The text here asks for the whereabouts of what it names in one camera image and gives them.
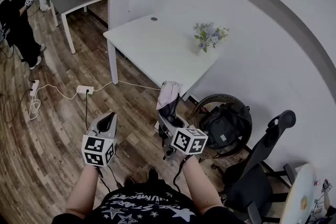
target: flower bouquet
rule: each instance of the flower bouquet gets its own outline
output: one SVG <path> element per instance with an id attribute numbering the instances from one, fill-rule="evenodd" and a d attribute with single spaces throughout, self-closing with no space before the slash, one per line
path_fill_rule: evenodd
<path id="1" fill-rule="evenodd" d="M 222 40 L 225 40 L 225 37 L 228 35 L 229 29 L 225 27 L 214 27 L 214 23 L 197 23 L 194 26 L 194 30 L 198 33 L 195 35 L 196 44 L 198 45 L 199 50 L 207 51 L 206 47 L 212 45 L 215 48 L 215 45 Z"/>

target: curved wall trim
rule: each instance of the curved wall trim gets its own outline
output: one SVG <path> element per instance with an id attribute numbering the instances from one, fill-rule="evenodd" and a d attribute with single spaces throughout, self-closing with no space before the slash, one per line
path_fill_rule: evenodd
<path id="1" fill-rule="evenodd" d="M 280 0 L 248 1 L 276 21 L 297 42 L 321 74 L 336 103 L 336 67 L 307 25 Z"/>

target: white pants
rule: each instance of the white pants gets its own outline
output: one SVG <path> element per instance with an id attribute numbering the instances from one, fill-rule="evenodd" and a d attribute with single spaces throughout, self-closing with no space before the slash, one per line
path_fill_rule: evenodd
<path id="1" fill-rule="evenodd" d="M 39 0 L 40 2 L 40 9 L 41 10 L 46 10 L 49 8 L 48 4 L 47 4 L 47 0 Z"/>

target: table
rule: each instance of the table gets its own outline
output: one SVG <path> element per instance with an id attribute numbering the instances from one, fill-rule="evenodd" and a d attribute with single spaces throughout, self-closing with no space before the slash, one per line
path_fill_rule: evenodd
<path id="1" fill-rule="evenodd" d="M 297 171 L 294 184 L 289 189 L 280 223 L 305 224 L 314 208 L 314 181 L 316 175 L 311 164 L 304 164 Z M 305 210 L 301 210 L 301 201 L 306 197 L 308 204 Z"/>
<path id="2" fill-rule="evenodd" d="M 152 14 L 104 33 L 114 84 L 118 83 L 117 48 L 159 87 L 164 81 L 181 83 L 183 100 L 188 98 L 192 87 L 220 53 L 212 48 L 208 53 L 197 53 L 194 33 L 180 32 L 168 20 L 169 16 L 164 14 Z"/>
<path id="3" fill-rule="evenodd" d="M 76 51 L 72 43 L 66 15 L 80 8 L 84 8 L 84 11 L 86 12 L 88 5 L 93 4 L 95 2 L 99 2 L 99 1 L 102 1 L 102 0 L 50 0 L 51 11 L 53 13 L 55 25 L 58 26 L 56 13 L 55 13 L 55 9 L 56 9 L 58 13 L 61 14 L 65 34 L 67 36 L 69 46 L 73 54 L 76 53 Z"/>

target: backpack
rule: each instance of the backpack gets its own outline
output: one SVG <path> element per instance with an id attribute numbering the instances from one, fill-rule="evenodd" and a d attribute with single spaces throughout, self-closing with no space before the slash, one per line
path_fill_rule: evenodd
<path id="1" fill-rule="evenodd" d="M 250 133 L 252 118 L 248 106 L 227 103 L 212 109 L 199 124 L 199 128 L 208 136 L 206 146 L 221 150 Z"/>
<path id="2" fill-rule="evenodd" d="M 10 32 L 10 28 L 6 27 L 6 23 L 4 23 L 4 25 L 2 25 L 1 21 L 0 21 L 0 42 L 2 42 L 7 37 L 9 32 Z"/>

